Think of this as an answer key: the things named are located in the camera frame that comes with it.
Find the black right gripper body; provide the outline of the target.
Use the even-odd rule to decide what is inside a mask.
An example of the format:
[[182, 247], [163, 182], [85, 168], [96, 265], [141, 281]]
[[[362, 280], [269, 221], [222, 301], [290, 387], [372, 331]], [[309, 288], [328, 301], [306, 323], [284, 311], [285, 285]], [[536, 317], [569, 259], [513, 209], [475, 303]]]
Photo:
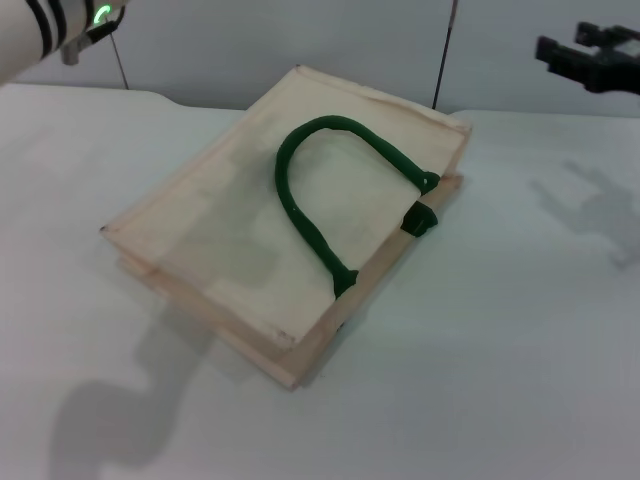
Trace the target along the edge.
[[601, 48], [591, 57], [584, 88], [591, 93], [639, 93], [639, 42]]

